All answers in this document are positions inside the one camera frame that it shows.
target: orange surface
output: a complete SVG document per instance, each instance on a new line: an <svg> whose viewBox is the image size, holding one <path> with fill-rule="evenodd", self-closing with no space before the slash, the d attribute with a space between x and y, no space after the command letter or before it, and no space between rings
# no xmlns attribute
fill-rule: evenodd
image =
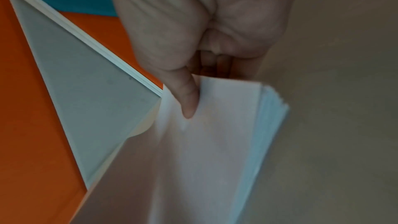
<svg viewBox="0 0 398 224"><path fill-rule="evenodd" d="M0 48L0 223L68 223L86 189L8 0Z"/></svg>
<svg viewBox="0 0 398 224"><path fill-rule="evenodd" d="M158 79L138 65L130 45L129 37L119 18L74 12L61 12L61 14L157 86L163 87Z"/></svg>

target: human hand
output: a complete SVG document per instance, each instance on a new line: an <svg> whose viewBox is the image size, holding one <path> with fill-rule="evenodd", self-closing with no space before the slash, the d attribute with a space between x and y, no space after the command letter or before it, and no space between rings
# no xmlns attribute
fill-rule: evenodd
<svg viewBox="0 0 398 224"><path fill-rule="evenodd" d="M252 78L285 31L293 0L113 0L138 63L194 115L191 73Z"/></svg>

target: white strip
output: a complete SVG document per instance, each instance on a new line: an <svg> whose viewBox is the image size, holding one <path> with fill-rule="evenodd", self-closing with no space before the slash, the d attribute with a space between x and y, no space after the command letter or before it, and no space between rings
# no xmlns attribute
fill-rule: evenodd
<svg viewBox="0 0 398 224"><path fill-rule="evenodd" d="M25 0L25 1L28 2L30 5L32 5L34 8L36 8L38 11L46 15L49 19L51 19L52 21L63 27L65 30L76 36L76 38L83 41L83 43L94 49L97 53L107 58L110 62L115 64L121 70L129 74L131 77L142 83L147 88L149 88L155 94L161 96L162 89L160 87L151 82L148 78L143 76L140 72L138 72L129 64L127 64L125 61L120 59L116 54L112 53L109 49L107 49L101 43L96 41L94 38L92 38L90 35L88 35L86 32L84 32L74 23L69 21L67 18L61 15L61 13L57 12L54 8L46 4L44 1L42 0Z"/></svg>

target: paper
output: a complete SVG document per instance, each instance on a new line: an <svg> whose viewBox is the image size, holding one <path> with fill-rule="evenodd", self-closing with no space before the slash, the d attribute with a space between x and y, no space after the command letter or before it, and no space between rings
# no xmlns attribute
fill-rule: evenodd
<svg viewBox="0 0 398 224"><path fill-rule="evenodd" d="M260 83L201 77L200 92L185 119L164 89L152 127L125 142L72 223L236 221L287 107Z"/></svg>

